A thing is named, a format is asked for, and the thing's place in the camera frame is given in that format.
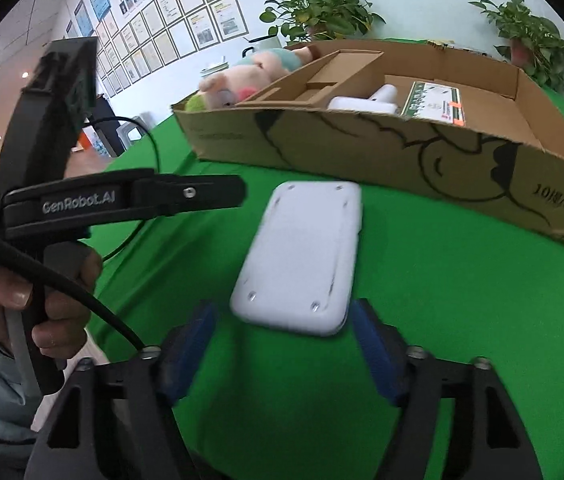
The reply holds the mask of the green tablecloth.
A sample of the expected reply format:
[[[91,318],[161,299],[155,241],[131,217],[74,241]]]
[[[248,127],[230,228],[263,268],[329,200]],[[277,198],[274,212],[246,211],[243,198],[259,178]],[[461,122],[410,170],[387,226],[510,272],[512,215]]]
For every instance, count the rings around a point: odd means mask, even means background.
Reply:
[[[564,115],[564,98],[544,89]],[[186,443],[235,479],[370,479],[398,417],[350,327],[331,337],[242,322],[229,299],[273,191],[321,177],[201,159],[175,115],[116,165],[236,174],[240,208],[100,226],[99,298],[156,344],[203,299],[218,322],[175,414]],[[495,364],[548,479],[564,478],[564,243],[446,200],[359,182],[352,293],[436,358]]]

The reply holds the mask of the white green medicine box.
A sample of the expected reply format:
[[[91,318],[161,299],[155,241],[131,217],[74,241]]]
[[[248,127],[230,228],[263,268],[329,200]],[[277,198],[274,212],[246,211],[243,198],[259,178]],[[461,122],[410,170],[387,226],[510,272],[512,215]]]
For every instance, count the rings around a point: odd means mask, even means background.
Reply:
[[[428,81],[415,81],[412,84],[401,116],[460,127],[465,125],[460,90]]]

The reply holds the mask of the small potted plant red pot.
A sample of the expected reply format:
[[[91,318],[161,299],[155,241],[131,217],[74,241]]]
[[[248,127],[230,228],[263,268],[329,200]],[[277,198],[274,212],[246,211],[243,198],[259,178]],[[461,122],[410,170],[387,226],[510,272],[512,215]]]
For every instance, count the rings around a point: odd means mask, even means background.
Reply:
[[[506,40],[496,50],[511,64],[524,70],[540,86],[564,93],[564,39],[551,20],[532,14],[525,0],[495,4],[473,0],[489,24]]]

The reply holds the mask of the large cardboard tray box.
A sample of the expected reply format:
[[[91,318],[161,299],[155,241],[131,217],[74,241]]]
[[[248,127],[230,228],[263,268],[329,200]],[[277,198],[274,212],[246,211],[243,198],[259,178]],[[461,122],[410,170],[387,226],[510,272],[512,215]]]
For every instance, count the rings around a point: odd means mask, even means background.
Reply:
[[[399,188],[564,243],[564,115],[522,70],[425,42],[309,46],[318,58],[345,49],[383,52],[383,84],[397,88],[398,114],[238,104],[191,113],[179,102],[172,111],[194,153]],[[465,125],[402,117],[415,81],[457,87]]]

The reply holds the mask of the narrow cardboard insert box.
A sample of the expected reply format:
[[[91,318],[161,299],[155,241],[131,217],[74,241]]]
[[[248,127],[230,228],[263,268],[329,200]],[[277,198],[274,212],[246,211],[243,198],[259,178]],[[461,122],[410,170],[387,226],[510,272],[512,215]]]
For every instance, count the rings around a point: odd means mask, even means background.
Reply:
[[[336,96],[368,98],[383,84],[384,53],[338,50],[299,68],[239,102],[244,108],[318,108]]]

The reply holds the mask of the white plastic box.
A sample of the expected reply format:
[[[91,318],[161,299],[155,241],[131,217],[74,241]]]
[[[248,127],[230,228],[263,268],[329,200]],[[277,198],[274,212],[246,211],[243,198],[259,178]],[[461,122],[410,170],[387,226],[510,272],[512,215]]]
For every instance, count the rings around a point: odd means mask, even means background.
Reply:
[[[233,314],[276,330],[336,334],[347,318],[361,225],[359,184],[280,184],[235,283]]]

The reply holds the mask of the large potted plant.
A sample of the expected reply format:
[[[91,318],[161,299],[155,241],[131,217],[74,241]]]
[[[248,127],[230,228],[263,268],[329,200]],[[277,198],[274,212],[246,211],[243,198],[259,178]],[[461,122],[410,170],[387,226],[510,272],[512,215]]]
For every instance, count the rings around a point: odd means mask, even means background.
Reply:
[[[288,44],[361,38],[386,24],[369,0],[266,0],[259,21]]]

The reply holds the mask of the yellow packet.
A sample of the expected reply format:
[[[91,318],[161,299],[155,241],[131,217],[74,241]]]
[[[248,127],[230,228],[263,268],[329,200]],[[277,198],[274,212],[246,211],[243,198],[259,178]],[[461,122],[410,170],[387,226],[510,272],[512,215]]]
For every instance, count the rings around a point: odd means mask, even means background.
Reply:
[[[437,39],[427,39],[426,43],[439,49],[454,49],[456,47],[453,41],[448,42]]]

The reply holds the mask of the white enamel mug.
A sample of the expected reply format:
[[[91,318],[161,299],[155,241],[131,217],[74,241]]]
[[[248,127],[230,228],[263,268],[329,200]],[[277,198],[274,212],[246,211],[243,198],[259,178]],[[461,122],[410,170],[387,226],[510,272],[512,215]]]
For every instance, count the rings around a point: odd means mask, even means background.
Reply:
[[[254,54],[259,51],[277,49],[282,47],[280,39],[276,35],[261,36],[253,39],[247,39],[247,47],[242,51],[242,57]]]

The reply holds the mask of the white handheld device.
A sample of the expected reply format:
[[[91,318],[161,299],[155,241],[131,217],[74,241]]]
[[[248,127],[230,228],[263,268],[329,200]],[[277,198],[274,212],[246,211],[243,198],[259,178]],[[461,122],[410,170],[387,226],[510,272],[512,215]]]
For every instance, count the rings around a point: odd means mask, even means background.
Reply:
[[[370,98],[334,96],[326,108],[328,110],[351,110],[352,112],[397,115],[399,106],[396,99],[397,88],[392,84],[383,84]]]

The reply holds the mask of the pig plush toy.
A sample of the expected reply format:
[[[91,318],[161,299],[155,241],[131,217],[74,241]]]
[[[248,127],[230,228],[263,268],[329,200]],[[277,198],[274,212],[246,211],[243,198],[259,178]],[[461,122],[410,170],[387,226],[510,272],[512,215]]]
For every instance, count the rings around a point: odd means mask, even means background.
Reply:
[[[233,66],[203,78],[197,92],[186,101],[184,110],[207,112],[235,106],[318,56],[319,52],[313,46],[255,51]]]

